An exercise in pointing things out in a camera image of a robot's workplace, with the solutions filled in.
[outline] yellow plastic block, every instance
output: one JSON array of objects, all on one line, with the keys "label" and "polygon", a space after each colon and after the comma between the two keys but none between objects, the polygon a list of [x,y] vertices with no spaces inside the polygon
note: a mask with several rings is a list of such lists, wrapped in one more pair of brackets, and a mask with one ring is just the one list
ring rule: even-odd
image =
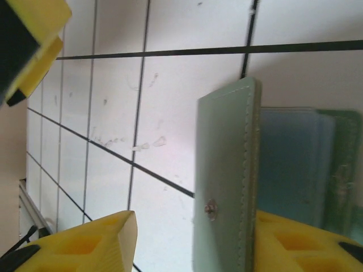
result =
[{"label": "yellow plastic block", "polygon": [[34,82],[40,82],[47,73],[51,63],[61,51],[62,46],[54,51],[59,44],[58,33],[71,17],[71,11],[65,0],[6,1],[40,45],[34,57],[6,91],[5,99],[8,101],[18,88],[23,92],[20,86],[24,88],[24,95],[29,96],[36,87]]},{"label": "yellow plastic block", "polygon": [[344,236],[258,211],[257,272],[357,272],[363,265],[338,244],[358,245]]},{"label": "yellow plastic block", "polygon": [[46,236],[41,249],[16,272],[131,272],[137,240],[133,211]]}]

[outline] green leather wallet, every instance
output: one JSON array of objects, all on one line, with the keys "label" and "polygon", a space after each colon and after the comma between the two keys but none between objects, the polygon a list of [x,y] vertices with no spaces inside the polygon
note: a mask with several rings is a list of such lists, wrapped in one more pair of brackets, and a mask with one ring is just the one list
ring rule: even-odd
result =
[{"label": "green leather wallet", "polygon": [[244,78],[199,100],[195,272],[253,271],[260,99]]}]

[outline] beige wall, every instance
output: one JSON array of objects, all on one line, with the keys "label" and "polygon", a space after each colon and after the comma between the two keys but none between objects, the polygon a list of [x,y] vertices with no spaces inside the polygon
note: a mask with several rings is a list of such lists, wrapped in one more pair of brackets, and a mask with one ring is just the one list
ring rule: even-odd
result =
[{"label": "beige wall", "polygon": [[0,108],[0,255],[19,240],[19,179],[26,176],[26,101]]}]

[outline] white tile wall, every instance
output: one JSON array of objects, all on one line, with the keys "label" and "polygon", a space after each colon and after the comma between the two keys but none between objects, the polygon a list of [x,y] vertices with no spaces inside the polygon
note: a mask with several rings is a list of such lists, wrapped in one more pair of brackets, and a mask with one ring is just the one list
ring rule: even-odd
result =
[{"label": "white tile wall", "polygon": [[40,211],[50,230],[57,231],[57,205],[58,205],[58,186],[42,170],[41,171],[41,206]]},{"label": "white tile wall", "polygon": [[[238,80],[244,55],[152,51],[246,45],[252,0],[68,3],[64,56],[120,54],[56,61],[29,98],[46,118],[28,110],[27,190],[58,231],[130,204],[140,270],[191,272],[196,103]],[[362,18],[359,0],[264,0],[252,44],[363,39]],[[148,57],[133,54],[144,45]],[[250,54],[247,74],[263,82],[263,105],[363,112],[362,54]]]}]

